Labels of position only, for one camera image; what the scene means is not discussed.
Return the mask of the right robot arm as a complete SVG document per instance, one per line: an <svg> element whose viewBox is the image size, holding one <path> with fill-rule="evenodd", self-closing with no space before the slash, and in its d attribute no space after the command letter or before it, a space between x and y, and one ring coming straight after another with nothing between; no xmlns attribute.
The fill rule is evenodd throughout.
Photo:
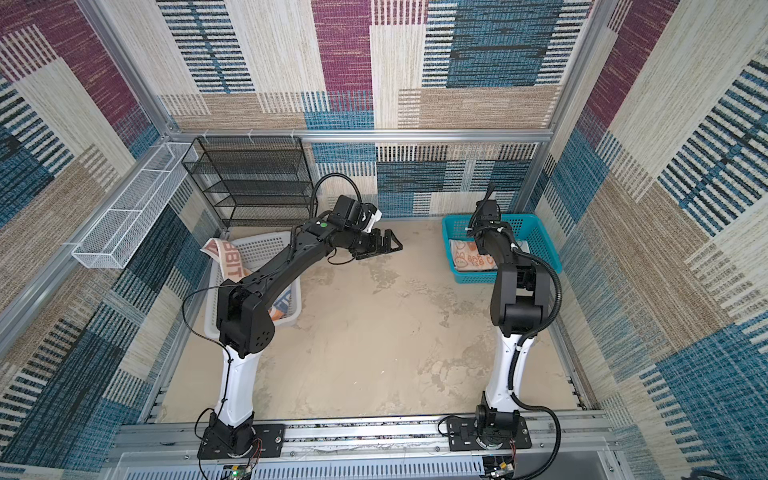
<svg viewBox="0 0 768 480"><path fill-rule="evenodd" d="M478 251L496 263L490 318L497 329L491 379L476 408L478 444L509 448L522 428L520 390L528 353L548 318L551 275L500 221L470 228Z"/></svg>

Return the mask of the orange bunny towel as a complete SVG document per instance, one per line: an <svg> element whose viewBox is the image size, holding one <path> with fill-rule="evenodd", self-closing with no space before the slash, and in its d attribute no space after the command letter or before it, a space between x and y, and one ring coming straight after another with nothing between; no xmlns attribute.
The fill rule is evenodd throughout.
<svg viewBox="0 0 768 480"><path fill-rule="evenodd" d="M485 272L497 269L490 255L480 254L474 241L449 240L450 255L457 272Z"/></svg>

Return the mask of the white plastic basket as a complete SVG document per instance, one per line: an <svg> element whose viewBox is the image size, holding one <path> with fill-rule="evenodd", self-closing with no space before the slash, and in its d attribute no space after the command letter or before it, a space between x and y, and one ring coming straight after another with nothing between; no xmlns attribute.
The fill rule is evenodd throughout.
<svg viewBox="0 0 768 480"><path fill-rule="evenodd" d="M289 240L288 232L272 232L232 240L231 244L238 249L243 267L253 272L280 253L288 245ZM217 290L222 282L221 268L218 262L214 261L209 278L211 289L206 292L203 324L205 336L213 340L219 338L219 330L216 326ZM271 312L276 328L295 325L301 310L301 284L300 280L296 279L273 304Z"/></svg>

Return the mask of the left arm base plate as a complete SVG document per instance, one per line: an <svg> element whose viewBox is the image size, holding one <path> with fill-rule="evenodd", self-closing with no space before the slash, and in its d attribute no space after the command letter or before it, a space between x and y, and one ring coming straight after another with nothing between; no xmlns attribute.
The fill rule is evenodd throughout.
<svg viewBox="0 0 768 480"><path fill-rule="evenodd" d="M197 458L277 458L282 452L285 427L285 424L247 424L235 428L216 422L205 429Z"/></svg>

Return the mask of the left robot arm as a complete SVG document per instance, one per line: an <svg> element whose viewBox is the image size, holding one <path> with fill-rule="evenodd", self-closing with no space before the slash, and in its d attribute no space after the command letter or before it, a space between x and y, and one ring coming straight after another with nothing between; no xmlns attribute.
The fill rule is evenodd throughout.
<svg viewBox="0 0 768 480"><path fill-rule="evenodd" d="M256 371L276 332L269 310L305 270L340 249L363 260L398 252L403 244L390 229L366 232L315 218L299 227L289 245L254 273L219 286L216 323L224 348L220 405L203 433L201 452L233 458L249 454L257 438L252 401Z"/></svg>

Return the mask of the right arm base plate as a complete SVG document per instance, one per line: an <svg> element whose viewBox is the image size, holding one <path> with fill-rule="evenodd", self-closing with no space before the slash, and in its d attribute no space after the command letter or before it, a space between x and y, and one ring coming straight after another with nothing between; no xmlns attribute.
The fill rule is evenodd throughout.
<svg viewBox="0 0 768 480"><path fill-rule="evenodd" d="M451 451L530 449L533 446L525 418L517 412L504 413L491 423L475 417L448 415L438 421L438 432L448 440Z"/></svg>

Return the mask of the orange rabbit towel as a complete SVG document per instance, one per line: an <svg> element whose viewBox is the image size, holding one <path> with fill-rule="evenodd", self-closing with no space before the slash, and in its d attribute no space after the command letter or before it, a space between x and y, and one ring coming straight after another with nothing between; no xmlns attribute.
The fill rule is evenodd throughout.
<svg viewBox="0 0 768 480"><path fill-rule="evenodd" d="M200 249L215 263L212 268L223 280L239 281L252 273L248 268L250 260L270 260L279 253L286 243L280 236L245 239L244 243L235 244L228 240L210 238Z"/></svg>

